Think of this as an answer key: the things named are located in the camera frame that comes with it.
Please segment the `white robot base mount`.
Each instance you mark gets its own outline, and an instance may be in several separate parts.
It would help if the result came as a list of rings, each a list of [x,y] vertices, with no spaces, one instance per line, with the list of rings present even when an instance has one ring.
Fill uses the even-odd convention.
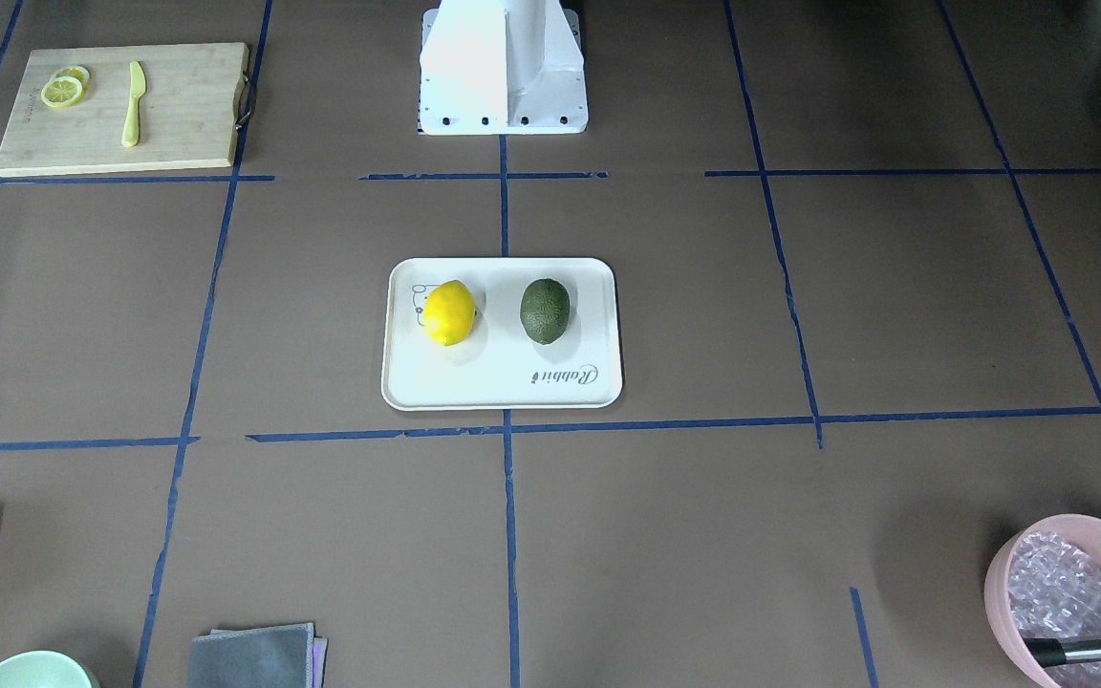
[[[422,17],[417,130],[429,136],[587,129],[581,17],[560,1],[442,1]]]

